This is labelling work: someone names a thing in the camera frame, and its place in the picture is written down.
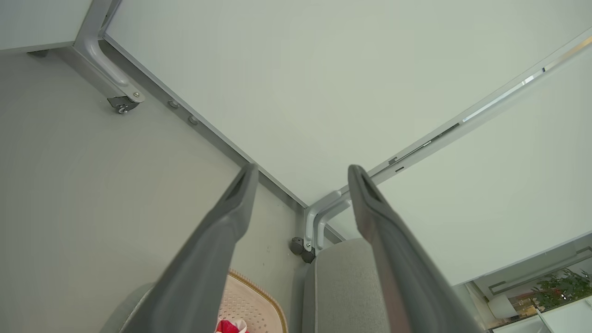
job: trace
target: white tabletop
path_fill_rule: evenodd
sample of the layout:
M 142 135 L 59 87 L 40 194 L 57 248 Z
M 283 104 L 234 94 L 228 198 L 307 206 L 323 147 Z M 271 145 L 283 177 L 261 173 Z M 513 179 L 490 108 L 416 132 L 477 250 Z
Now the white tabletop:
M 125 0 L 107 34 L 305 204 L 588 29 L 588 0 Z
M 450 284 L 592 232 L 592 48 L 378 186 Z M 351 209 L 330 222 L 359 236 Z

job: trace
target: caster wheel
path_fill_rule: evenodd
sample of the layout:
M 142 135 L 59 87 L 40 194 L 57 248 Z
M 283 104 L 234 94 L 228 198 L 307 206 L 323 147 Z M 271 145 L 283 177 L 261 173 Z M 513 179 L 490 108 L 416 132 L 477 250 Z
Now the caster wheel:
M 300 237 L 294 237 L 290 241 L 290 251 L 295 255 L 301 255 L 304 251 L 304 240 Z
M 306 262 L 307 264 L 310 264 L 311 262 L 313 262 L 314 257 L 315 257 L 314 248 L 311 248 L 310 252 L 304 250 L 304 252 L 302 252 L 301 256 L 302 256 L 302 260 L 304 260 L 304 262 Z
M 126 114 L 140 104 L 132 101 L 128 96 L 107 98 L 107 101 L 119 114 Z

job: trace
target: metal bolt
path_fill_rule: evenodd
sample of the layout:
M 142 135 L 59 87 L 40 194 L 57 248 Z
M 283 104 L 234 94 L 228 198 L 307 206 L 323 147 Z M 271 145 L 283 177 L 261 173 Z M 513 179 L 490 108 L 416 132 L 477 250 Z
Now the metal bolt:
M 181 105 L 179 105 L 179 102 L 175 101 L 175 100 L 169 100 L 169 105 L 170 107 L 173 108 L 179 108 Z
M 187 120 L 189 120 L 189 122 L 193 125 L 197 125 L 200 123 L 200 121 L 197 118 L 195 118 L 194 116 L 189 117 L 189 119 L 187 119 Z

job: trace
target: red object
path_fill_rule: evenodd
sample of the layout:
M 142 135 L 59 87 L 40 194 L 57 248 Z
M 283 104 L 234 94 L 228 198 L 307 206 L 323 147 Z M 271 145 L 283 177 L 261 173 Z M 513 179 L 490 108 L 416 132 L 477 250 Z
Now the red object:
M 222 333 L 239 333 L 239 329 L 234 326 L 231 322 L 224 320 L 218 323 L 218 327 L 216 328 L 216 332 Z

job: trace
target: gray cushion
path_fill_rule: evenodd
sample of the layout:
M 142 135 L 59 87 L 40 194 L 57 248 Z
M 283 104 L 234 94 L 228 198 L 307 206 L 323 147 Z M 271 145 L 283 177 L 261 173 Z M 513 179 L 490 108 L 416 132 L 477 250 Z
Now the gray cushion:
M 304 282 L 303 333 L 389 332 L 372 248 L 352 239 L 321 251 Z

